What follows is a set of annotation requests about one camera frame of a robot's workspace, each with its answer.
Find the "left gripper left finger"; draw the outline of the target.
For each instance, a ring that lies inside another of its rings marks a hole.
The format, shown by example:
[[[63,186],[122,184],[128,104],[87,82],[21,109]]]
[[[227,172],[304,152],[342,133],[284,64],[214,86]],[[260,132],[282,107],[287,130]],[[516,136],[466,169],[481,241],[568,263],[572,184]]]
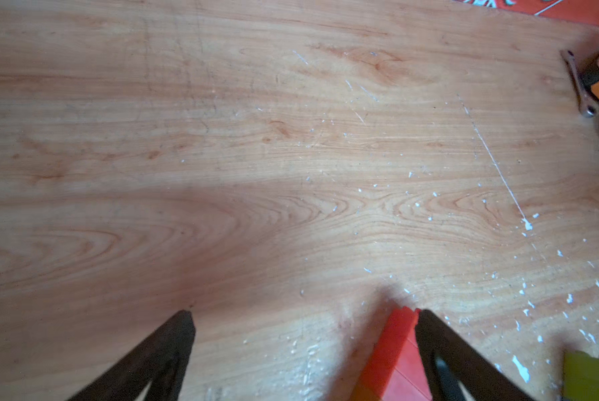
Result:
[[[189,365],[196,328],[180,310],[72,400],[177,400]]]

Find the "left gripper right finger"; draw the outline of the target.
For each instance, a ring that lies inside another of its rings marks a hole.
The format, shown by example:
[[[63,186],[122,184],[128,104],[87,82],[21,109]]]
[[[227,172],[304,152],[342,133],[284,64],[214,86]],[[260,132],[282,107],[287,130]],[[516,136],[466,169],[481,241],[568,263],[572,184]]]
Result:
[[[428,309],[419,312],[416,342],[434,400],[530,400],[473,347]]]

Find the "small red lego brick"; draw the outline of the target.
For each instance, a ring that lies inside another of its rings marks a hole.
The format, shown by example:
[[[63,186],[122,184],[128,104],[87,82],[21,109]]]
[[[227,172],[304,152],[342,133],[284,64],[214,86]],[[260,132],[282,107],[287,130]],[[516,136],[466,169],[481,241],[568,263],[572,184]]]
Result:
[[[409,307],[391,313],[358,379],[380,401],[433,398],[416,343],[419,314]]]

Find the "lime green lego brick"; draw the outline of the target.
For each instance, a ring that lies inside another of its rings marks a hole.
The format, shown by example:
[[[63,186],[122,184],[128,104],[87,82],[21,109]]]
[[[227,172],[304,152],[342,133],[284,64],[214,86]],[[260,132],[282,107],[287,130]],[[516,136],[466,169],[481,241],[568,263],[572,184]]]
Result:
[[[564,357],[563,400],[599,400],[599,357],[570,351]]]

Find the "brown lego brick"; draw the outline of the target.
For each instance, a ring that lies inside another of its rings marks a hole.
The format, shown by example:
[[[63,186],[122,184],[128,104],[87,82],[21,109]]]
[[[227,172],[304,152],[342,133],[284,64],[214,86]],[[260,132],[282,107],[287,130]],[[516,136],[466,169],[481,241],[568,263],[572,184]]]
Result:
[[[358,381],[351,392],[349,401],[380,401],[381,399],[365,384]]]

